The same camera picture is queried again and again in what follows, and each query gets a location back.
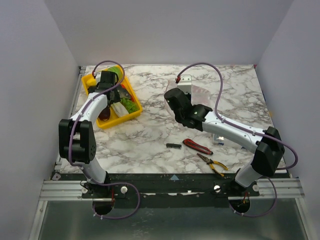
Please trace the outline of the green grapes bunch toy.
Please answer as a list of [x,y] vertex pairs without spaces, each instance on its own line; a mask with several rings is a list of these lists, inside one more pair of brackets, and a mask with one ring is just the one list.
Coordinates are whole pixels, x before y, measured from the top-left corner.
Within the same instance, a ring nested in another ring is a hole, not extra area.
[[139,107],[131,100],[127,98],[121,98],[121,104],[125,107],[129,114],[139,110]]

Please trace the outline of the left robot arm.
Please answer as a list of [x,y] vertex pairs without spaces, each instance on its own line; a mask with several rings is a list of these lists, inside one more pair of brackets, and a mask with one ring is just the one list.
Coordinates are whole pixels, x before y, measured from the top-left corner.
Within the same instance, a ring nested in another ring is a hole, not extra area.
[[71,166],[79,168],[89,183],[94,184],[93,191],[101,198],[111,191],[111,180],[108,172],[96,158],[97,144],[93,122],[108,106],[108,98],[113,95],[112,89],[119,81],[117,73],[102,71],[98,73],[97,84],[88,89],[87,100],[69,119],[62,119],[58,124],[59,155],[68,160]]

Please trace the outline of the clear zip top bag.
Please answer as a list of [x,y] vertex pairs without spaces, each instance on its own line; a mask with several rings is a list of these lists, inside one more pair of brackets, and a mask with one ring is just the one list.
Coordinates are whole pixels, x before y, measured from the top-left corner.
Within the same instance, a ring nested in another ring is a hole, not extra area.
[[[176,87],[177,85],[175,84],[174,80],[168,81],[165,92]],[[211,108],[214,106],[214,103],[212,103],[211,101],[211,92],[197,85],[191,85],[191,103],[193,105],[202,104]],[[170,116],[172,116],[173,118],[175,117],[174,112],[171,110],[166,100],[164,100],[164,108]]]

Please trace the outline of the green cabbage toy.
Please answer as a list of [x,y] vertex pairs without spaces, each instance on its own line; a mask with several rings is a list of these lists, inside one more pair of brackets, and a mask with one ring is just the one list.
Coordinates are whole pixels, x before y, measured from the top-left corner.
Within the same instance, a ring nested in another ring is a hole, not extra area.
[[120,81],[123,78],[123,75],[124,75],[123,70],[118,65],[109,67],[107,71],[117,74],[117,77],[115,79],[118,81]]

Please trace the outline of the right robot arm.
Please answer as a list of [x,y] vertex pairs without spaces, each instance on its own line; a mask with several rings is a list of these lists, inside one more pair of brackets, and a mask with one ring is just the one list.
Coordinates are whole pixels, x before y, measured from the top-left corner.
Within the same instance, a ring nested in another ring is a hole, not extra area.
[[212,108],[191,103],[179,88],[168,90],[164,99],[174,113],[176,122],[201,132],[217,134],[253,153],[253,159],[236,173],[230,191],[241,196],[261,177],[272,177],[285,153],[279,131],[250,127],[237,121],[218,117]]

